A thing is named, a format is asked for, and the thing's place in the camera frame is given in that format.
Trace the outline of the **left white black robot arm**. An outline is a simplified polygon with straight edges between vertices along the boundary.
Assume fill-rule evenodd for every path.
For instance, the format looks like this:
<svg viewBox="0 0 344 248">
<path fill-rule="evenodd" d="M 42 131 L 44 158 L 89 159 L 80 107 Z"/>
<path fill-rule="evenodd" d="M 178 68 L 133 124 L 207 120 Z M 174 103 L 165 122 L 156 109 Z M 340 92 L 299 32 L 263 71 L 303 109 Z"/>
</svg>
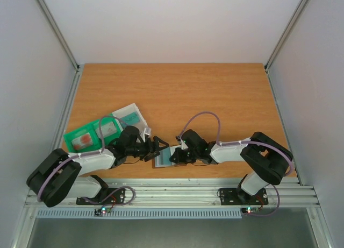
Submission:
<svg viewBox="0 0 344 248">
<path fill-rule="evenodd" d="M 100 150 L 84 153 L 53 150 L 28 176 L 26 184 L 37 195 L 37 200 L 49 208 L 69 198 L 83 199 L 87 204 L 104 204 L 116 190 L 97 175 L 85 179 L 81 175 L 116 168 L 124 164 L 127 157 L 149 161 L 168 147 L 159 137 L 142 139 L 138 128 L 127 126 L 118 138 Z"/>
</svg>

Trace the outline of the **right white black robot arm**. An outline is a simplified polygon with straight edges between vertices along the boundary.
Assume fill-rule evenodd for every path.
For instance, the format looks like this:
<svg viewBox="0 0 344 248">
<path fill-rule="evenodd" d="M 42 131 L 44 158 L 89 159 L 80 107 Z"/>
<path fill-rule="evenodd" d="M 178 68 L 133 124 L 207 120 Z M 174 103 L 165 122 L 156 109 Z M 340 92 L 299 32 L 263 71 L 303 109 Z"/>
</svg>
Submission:
<svg viewBox="0 0 344 248">
<path fill-rule="evenodd" d="M 197 160 L 206 165 L 229 161 L 245 161 L 249 165 L 252 172 L 244 176 L 234 191 L 240 204 L 251 202 L 267 185 L 279 185 L 294 170 L 292 153 L 262 132 L 244 140 L 206 142 L 194 130 L 188 130 L 182 134 L 180 143 L 170 157 L 175 165 L 193 164 Z"/>
</svg>

